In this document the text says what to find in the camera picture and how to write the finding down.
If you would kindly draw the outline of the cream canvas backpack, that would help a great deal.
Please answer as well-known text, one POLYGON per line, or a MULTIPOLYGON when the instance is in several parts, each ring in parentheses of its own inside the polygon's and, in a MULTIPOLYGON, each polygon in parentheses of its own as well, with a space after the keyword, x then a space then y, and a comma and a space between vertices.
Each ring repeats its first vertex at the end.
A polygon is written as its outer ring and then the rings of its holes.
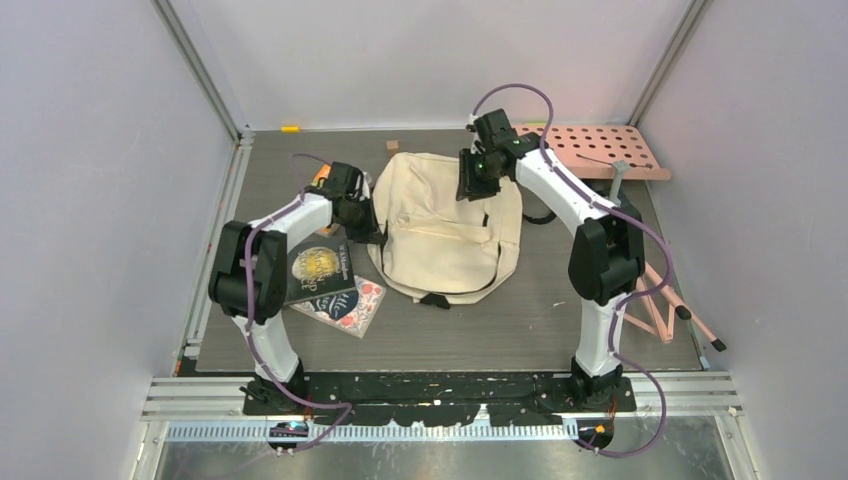
POLYGON ((459 162, 431 153, 394 155, 372 192, 383 240, 368 246, 377 272, 417 303, 475 304, 516 271, 524 223, 519 186, 459 201, 459 162))

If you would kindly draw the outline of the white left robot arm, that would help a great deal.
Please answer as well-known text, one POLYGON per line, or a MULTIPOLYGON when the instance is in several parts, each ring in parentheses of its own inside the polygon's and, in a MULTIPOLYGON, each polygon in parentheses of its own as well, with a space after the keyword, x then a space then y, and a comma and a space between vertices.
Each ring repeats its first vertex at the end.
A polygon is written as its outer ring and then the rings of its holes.
POLYGON ((237 325, 253 358, 246 394, 284 414, 310 404, 284 308, 317 303, 333 317, 352 311, 359 285, 349 244, 383 238, 368 175, 343 162, 328 168, 324 179, 281 209, 251 222, 227 222, 208 283, 210 300, 237 325))

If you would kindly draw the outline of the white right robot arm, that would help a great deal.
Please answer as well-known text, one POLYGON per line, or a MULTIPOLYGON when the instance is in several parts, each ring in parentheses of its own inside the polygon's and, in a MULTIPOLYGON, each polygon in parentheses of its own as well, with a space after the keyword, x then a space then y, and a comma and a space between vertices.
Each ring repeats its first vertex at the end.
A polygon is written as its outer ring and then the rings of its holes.
POLYGON ((493 197, 508 178, 542 200, 572 235, 568 278, 581 298, 581 327, 567 392, 574 405, 596 410, 622 381, 623 301, 645 269, 639 213, 593 191, 543 136, 519 133, 502 109, 470 116, 466 128, 474 139, 459 153, 458 199, 493 197))

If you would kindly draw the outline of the black moon cover book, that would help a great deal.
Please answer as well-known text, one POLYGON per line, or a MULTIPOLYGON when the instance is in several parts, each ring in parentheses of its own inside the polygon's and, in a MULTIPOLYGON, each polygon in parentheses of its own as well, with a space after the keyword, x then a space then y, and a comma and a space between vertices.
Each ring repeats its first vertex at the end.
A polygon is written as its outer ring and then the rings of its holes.
POLYGON ((328 237, 302 242, 287 254, 286 306, 356 288, 348 241, 328 237))

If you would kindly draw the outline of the small wooden cube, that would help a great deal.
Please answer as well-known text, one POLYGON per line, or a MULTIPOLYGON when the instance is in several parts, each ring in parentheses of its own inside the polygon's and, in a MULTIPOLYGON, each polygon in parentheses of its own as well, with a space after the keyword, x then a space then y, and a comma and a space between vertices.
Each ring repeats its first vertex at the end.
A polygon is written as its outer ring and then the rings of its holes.
POLYGON ((400 151, 400 144, 397 140, 390 140, 386 142, 386 150, 390 157, 393 157, 400 151))

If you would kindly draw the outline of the patterned book under black book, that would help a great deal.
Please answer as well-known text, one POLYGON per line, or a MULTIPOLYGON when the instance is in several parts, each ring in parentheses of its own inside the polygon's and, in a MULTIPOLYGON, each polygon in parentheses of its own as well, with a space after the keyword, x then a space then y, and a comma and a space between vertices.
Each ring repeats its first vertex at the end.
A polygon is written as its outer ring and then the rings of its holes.
POLYGON ((355 275, 355 291, 325 295, 290 308, 353 337, 363 338, 380 307, 387 288, 355 275))

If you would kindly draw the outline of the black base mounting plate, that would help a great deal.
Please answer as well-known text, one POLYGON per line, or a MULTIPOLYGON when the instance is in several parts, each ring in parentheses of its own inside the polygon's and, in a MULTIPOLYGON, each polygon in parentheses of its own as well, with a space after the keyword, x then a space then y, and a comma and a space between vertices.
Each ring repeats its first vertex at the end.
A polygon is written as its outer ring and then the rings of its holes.
POLYGON ((552 425, 557 414, 602 418, 636 409, 631 382, 578 399, 568 374, 552 372, 314 372, 299 405, 258 377, 241 387, 246 415, 303 415, 323 426, 466 426, 487 414, 495 426, 552 425))

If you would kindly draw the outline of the grey bracket on stand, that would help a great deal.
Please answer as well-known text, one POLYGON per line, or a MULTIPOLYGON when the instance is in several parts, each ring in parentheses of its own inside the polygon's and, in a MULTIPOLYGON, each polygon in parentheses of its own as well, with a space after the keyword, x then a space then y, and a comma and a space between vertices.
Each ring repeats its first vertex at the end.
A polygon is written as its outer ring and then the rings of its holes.
POLYGON ((614 169, 614 176, 610 184, 608 199, 615 205, 620 205, 621 185, 624 180, 624 175, 628 170, 631 169, 631 165, 628 161, 618 160, 616 162, 613 162, 611 166, 614 169))

